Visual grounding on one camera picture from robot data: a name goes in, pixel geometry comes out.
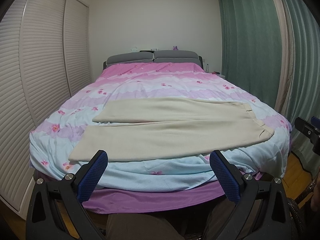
metal screw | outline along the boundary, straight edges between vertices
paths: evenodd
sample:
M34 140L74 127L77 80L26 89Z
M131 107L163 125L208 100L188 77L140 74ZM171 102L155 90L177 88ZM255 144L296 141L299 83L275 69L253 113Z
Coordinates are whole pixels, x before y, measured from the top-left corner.
M281 183L281 179L275 178L275 183L280 184Z
M40 185L40 184L42 184L42 183L43 183L43 179L42 179L42 178L37 179L37 184L38 184L38 185Z
M73 174L72 173L68 173L64 178L66 180L71 180L73 178Z
M245 174L245 175L244 175L244 178L245 178L246 180L252 180L252 175L251 175L251 174Z

wooden floor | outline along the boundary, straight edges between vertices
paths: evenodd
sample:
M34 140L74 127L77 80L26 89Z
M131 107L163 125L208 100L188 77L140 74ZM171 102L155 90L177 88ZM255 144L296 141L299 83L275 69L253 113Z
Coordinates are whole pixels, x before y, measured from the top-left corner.
M293 154L290 154L288 157L287 170L282 179L284 189L286 191L287 197L295 199L311 182L311 175L308 172L305 172L302 169L302 166L297 157ZM72 223L67 215L67 212L62 204L59 204L59 208L62 214L62 217L68 227L70 234L74 237L78 237L76 230L72 226ZM11 227L12 231L20 240L25 240L25 227L26 223L13 211L11 211L4 203L0 201L0 213ZM89 216L93 222L101 228L104 228L107 223L107 215L99 215L92 212L88 212Z

green curtain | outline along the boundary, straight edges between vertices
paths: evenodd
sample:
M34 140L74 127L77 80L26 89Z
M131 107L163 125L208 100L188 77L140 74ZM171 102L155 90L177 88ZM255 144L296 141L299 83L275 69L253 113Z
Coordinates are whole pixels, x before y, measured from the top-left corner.
M273 0L219 0L222 74L226 80L275 106L282 44Z
M303 0L283 0L292 22L294 36L294 69L289 91L286 117L294 125L301 117L310 121L320 118L320 28ZM316 174L320 156L312 152L312 144L296 129L292 133L292 151L305 169Z

beige curtain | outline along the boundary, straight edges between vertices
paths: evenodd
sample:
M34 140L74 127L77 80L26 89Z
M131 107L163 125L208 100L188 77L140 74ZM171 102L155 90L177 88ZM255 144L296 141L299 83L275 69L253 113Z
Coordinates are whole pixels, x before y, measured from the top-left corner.
M281 73L275 110L279 113L283 113L284 109L286 109L286 98L292 78L292 69L294 64L294 40L287 6L283 5L282 0L273 1L275 3L279 19L282 42Z

person's leg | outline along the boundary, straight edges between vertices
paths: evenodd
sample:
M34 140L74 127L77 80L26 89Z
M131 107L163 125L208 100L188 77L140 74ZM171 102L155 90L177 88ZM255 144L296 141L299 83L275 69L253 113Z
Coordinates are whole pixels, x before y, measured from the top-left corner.
M226 196L220 197L219 203L215 205L212 212L209 213L207 224L205 226L202 237L203 240L213 240L217 237L217 233L229 219L235 206L236 205L233 202L229 201ZM256 217L256 214L259 210L259 206L260 200L256 200L238 238L245 237L248 234L254 218Z
M148 214L117 213L108 217L107 240L183 240L165 219Z

